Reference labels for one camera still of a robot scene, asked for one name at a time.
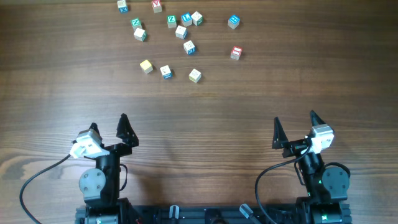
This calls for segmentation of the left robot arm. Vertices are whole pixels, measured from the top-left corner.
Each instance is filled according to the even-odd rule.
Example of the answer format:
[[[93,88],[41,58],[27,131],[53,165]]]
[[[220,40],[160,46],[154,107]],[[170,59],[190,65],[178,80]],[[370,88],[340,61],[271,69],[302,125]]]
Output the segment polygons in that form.
[[[96,162],[95,167],[84,171],[79,179],[85,206],[76,209],[76,224],[141,221],[129,200],[119,197],[120,191],[127,185],[126,182],[120,184],[121,168],[127,167],[120,162],[120,158],[132,154],[132,148],[139,145],[126,114],[122,114],[119,119],[116,137],[122,142],[105,146],[97,124],[92,123],[89,129],[78,134],[74,142],[71,155]]]

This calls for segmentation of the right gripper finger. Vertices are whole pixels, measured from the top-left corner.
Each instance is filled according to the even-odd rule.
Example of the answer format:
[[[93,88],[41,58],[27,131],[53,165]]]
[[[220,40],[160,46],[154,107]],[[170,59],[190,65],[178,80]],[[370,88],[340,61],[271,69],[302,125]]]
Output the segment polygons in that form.
[[[310,112],[310,121],[312,123],[312,126],[319,126],[326,124],[326,122],[324,122],[324,120],[322,120],[314,110],[311,110]]]
[[[282,124],[278,117],[274,118],[274,135],[272,140],[273,149],[283,149],[286,148],[289,140],[285,134]]]

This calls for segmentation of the white block blue side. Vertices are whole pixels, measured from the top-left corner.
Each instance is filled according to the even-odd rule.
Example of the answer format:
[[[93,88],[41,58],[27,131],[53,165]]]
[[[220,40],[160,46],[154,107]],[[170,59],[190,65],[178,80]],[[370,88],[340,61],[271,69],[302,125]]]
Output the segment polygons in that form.
[[[187,35],[187,28],[183,26],[177,26],[175,30],[175,35],[180,39],[185,39]]]

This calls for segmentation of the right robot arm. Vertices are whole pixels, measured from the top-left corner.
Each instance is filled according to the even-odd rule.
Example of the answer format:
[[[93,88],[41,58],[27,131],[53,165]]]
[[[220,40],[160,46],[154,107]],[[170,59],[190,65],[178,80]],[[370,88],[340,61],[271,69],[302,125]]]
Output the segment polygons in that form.
[[[312,128],[305,138],[289,141],[278,118],[274,118],[272,147],[282,149],[282,156],[294,157],[295,171],[308,195],[293,204],[275,205],[268,209],[276,223],[352,222],[348,199],[351,172],[338,162],[324,163],[321,152],[331,146],[334,130],[314,111],[310,112]]]

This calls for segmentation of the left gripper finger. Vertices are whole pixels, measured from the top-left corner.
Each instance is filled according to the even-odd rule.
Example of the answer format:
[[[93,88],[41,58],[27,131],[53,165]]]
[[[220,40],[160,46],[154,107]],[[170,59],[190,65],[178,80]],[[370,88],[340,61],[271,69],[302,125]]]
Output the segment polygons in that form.
[[[118,126],[116,128],[116,137],[121,139],[123,143],[130,147],[137,147],[139,145],[139,139],[136,136],[129,119],[126,114],[121,114]]]
[[[102,137],[100,136],[100,132],[98,129],[98,125],[96,123],[91,123],[88,131],[88,135],[90,138],[94,140],[102,140]]]

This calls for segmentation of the white block bird picture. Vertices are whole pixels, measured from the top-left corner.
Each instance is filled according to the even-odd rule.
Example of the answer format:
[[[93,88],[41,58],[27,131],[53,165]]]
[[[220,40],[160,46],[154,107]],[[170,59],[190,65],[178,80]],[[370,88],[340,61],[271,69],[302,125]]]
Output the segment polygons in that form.
[[[172,78],[172,72],[168,65],[160,67],[160,71],[161,71],[163,79]]]

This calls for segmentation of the white block yellow O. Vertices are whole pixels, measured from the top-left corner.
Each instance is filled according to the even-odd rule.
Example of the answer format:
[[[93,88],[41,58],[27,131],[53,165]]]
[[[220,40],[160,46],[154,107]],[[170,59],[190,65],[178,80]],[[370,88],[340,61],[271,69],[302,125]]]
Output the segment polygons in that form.
[[[201,78],[201,72],[194,68],[188,77],[191,81],[197,83]]]

